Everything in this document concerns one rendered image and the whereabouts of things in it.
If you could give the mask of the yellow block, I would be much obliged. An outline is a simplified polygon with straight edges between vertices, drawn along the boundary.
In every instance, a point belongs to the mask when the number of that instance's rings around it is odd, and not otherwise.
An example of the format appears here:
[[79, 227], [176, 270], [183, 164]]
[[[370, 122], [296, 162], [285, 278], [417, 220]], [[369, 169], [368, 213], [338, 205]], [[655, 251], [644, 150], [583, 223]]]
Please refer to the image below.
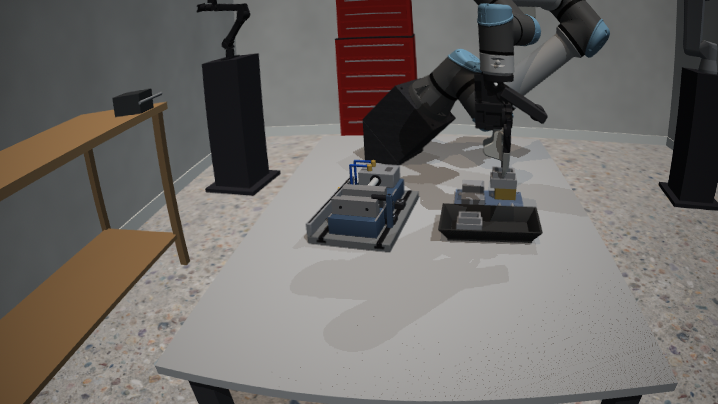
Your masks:
[[516, 189], [494, 189], [496, 200], [516, 200]]

